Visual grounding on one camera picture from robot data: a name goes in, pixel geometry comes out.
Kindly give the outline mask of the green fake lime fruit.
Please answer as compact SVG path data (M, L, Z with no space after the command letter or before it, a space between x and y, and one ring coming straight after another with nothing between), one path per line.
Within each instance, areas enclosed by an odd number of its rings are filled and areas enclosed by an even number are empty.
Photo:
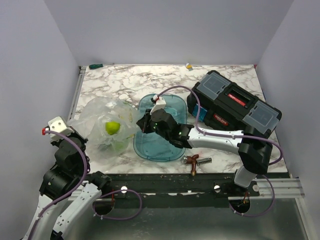
M105 131L111 136L117 134L120 128L121 124L116 121L109 121L105 123Z

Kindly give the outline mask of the clear plastic bag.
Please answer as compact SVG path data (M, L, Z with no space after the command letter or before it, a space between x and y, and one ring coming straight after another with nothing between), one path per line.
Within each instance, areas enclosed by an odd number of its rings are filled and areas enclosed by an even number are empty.
M136 122L140 116L122 100L100 96L91 99L68 124L88 140L85 152L90 161L105 164L127 150L139 130Z

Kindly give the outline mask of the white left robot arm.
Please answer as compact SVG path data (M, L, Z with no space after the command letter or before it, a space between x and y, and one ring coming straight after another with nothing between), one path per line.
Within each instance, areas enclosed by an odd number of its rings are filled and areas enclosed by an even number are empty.
M55 164L43 176L38 204L25 240L63 240L75 221L99 197L112 190L111 178L91 173L86 155L88 140L75 130L59 133L45 127L51 144L57 147Z

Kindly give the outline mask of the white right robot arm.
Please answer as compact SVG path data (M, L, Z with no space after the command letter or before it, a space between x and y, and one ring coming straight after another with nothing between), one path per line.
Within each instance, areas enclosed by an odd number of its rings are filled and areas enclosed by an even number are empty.
M153 113L147 109L136 124L144 134L155 133L180 149L207 148L238 155L242 166L230 183L230 191L236 196L247 192L251 181L268 171L273 146L252 126L236 131L196 128L176 122L164 109Z

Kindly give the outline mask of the teal transparent plastic tray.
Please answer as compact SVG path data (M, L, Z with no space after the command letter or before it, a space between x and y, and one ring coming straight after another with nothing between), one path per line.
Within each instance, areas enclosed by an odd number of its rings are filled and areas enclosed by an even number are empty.
M187 123L186 102L177 95L163 95L166 102L164 110L171 114L179 124ZM156 133L143 133L139 130L133 138L133 149L136 154L153 162L170 162L179 159L185 153L184 148L170 144Z

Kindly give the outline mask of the small yellow grey brush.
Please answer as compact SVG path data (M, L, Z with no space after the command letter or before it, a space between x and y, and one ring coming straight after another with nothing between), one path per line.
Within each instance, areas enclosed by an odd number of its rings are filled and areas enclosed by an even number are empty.
M188 71L192 71L192 70L193 70L193 66L192 66L191 64L189 64L189 63L187 63L187 64L185 65L185 67L186 67L186 69L187 69Z

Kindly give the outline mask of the black plastic toolbox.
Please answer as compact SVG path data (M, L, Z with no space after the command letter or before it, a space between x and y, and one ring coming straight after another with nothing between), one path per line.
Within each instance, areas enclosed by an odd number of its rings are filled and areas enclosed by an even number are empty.
M269 138L282 118L282 112L262 101L216 70L204 75L187 97L188 112L206 126L221 131L255 128Z

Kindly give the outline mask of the brown handled small tool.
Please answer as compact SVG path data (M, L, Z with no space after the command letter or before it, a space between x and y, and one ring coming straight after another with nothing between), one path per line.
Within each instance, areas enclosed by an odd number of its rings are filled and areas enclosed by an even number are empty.
M196 166L197 166L197 159L199 158L198 154L195 154L193 156L187 157L187 164L191 164L191 175L194 177L197 173Z

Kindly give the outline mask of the green handled screwdriver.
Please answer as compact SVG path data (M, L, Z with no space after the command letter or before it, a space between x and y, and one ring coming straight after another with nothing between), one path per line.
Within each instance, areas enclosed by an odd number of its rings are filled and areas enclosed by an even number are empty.
M102 68L104 65L101 63L101 64L91 64L89 65L89 69L91 70L95 70L95 69L99 69L99 68Z

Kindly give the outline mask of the aluminium mounting rail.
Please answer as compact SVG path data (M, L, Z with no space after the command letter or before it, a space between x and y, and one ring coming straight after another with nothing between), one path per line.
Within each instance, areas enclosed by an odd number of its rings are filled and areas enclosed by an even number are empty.
M257 199L272 199L273 192L275 199L301 199L305 197L305 192L303 190L302 184L298 178L271 178L269 179L270 183L266 179L255 179L256 183L253 183L253 186L250 186L248 190L248 197L246 199L257 200ZM75 200L82 190L77 189L72 193L71 197L68 198L68 201ZM222 186L220 188L214 187L213 196L219 196L222 193ZM192 196L201 197L205 192L196 192L188 190L187 192L181 193L143 193L146 197L176 197L176 196ZM244 193L237 195L228 196L228 200L241 200L244 198Z

